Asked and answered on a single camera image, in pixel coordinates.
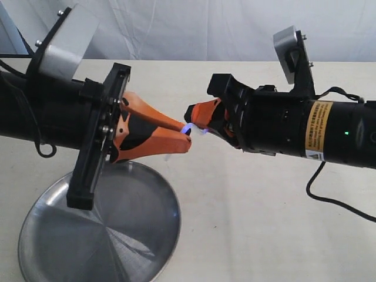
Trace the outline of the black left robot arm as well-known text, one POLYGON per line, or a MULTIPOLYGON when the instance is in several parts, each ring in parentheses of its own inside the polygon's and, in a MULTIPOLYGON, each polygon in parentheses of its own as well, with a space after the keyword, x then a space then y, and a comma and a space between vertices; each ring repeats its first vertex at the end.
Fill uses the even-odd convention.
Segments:
POLYGON ((130 66, 114 63, 104 82, 64 81, 33 71, 1 72, 1 135, 34 143, 44 158, 59 147, 78 150, 66 195, 70 208, 91 210, 105 161, 186 153, 183 123, 154 109, 125 87, 130 66))

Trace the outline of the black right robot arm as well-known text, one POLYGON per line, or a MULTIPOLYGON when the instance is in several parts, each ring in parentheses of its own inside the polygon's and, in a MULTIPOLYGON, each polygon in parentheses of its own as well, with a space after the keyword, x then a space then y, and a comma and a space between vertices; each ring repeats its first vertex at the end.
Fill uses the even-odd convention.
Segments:
POLYGON ((230 74, 211 77, 213 99, 190 105, 186 122, 249 153, 375 167, 375 102, 319 100, 307 89, 253 89, 230 74))

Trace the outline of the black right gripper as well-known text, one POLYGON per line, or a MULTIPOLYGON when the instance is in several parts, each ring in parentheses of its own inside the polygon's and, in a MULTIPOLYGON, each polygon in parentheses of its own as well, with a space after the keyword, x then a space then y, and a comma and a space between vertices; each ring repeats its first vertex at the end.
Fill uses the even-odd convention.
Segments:
POLYGON ((216 99, 188 106, 187 123, 245 152, 303 156, 308 96, 253 89, 225 73, 212 75, 207 93, 216 99))

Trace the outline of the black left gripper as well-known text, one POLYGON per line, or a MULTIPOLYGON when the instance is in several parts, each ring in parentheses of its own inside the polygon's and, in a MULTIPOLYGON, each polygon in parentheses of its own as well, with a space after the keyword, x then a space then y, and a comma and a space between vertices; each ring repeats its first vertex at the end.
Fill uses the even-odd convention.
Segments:
POLYGON ((93 191, 111 142, 111 163, 186 153, 192 145, 190 136, 181 132, 182 122, 135 92, 124 91, 130 71, 130 66, 114 63, 102 83, 38 75, 38 94, 43 98, 38 115, 41 143, 52 146, 50 154, 41 156, 52 157, 58 146, 79 150, 66 194, 70 208, 92 210, 93 191), (121 96, 122 108, 129 113, 120 115, 121 96))

